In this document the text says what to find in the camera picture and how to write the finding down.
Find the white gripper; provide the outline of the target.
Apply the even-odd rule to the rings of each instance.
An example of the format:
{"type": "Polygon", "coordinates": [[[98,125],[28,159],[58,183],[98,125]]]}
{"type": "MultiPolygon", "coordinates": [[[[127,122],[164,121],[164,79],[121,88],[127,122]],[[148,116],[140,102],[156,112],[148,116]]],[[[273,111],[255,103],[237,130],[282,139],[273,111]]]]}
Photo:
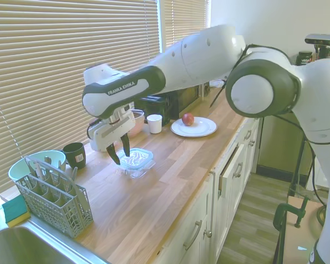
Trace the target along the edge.
{"type": "Polygon", "coordinates": [[[130,141],[126,133],[134,126],[135,123],[130,117],[126,117],[115,125],[100,122],[94,130],[94,150],[107,150],[115,164],[120,165],[120,159],[113,143],[121,139],[124,153],[129,157],[130,141]]]}

